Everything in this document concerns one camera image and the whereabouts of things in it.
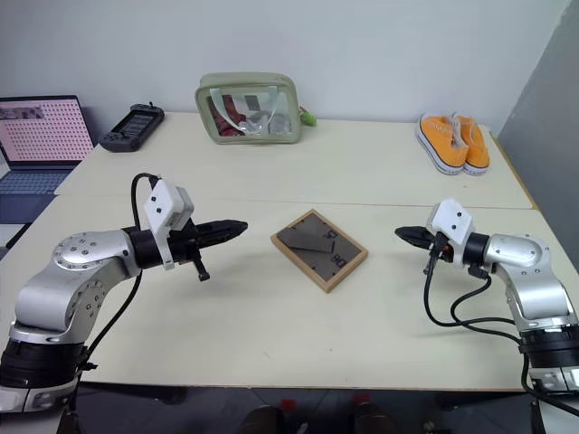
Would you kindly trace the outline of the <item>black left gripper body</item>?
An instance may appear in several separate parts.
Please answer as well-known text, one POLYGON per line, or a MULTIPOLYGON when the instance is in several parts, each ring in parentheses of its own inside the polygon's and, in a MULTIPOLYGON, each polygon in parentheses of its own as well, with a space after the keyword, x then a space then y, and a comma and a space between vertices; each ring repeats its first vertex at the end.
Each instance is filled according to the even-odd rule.
POLYGON ((200 249, 196 243, 199 234, 194 223, 188 220, 182 230, 169 232, 167 239, 173 262, 194 264, 200 281, 206 281, 210 274, 203 264, 200 249))

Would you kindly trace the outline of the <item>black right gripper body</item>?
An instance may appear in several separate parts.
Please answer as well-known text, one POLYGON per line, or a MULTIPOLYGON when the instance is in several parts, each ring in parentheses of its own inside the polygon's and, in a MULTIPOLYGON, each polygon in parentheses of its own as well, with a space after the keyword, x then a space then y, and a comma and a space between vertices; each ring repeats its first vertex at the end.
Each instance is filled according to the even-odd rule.
POLYGON ((439 260, 447 263, 453 262, 453 247, 450 245, 449 238, 441 231, 434 235, 433 244, 429 250, 429 260, 423 273, 431 274, 439 260))

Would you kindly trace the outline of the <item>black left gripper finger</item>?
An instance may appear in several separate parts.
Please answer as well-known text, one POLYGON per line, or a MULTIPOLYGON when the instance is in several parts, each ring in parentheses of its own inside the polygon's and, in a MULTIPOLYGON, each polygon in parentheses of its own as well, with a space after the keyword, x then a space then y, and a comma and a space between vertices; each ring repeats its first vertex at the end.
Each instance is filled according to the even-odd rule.
POLYGON ((198 232, 203 234, 242 234, 247 229, 247 222, 237 220, 212 221, 198 225, 198 232))
POLYGON ((244 232, 244 229, 224 229, 202 233, 200 235, 200 248, 205 249, 230 241, 244 232))

